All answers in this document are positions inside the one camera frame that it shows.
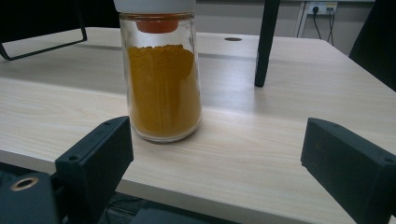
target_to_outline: jar lid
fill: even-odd
[[[118,12],[167,14],[194,11],[195,0],[114,0]]]

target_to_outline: wooden tabletop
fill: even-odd
[[[6,48],[19,53],[77,36]],[[118,191],[242,223],[354,223],[301,165],[306,122],[338,123],[396,154],[396,93],[325,41],[284,37],[274,39],[265,85],[255,88],[257,36],[197,36],[200,128],[162,145],[133,133],[134,161]],[[120,30],[89,28],[88,38],[0,60],[1,162],[53,173],[85,134],[127,115]]]

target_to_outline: wall socket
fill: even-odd
[[[328,8],[332,8],[333,13],[337,9],[338,2],[311,2],[309,4],[308,15],[314,15],[314,7],[318,7],[317,15],[330,15]]]

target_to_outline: table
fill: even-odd
[[[255,88],[257,36],[197,36],[200,128],[165,145],[133,133],[118,191],[242,223],[354,223],[301,165],[306,122],[338,123],[396,154],[396,93],[328,43],[286,37],[274,39],[265,85]],[[87,42],[0,61],[0,162],[53,173],[85,134],[127,114],[125,91],[117,29],[89,28]]]

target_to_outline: jar of orange powder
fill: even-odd
[[[202,116],[195,0],[115,0],[131,125],[156,142],[179,140]]]

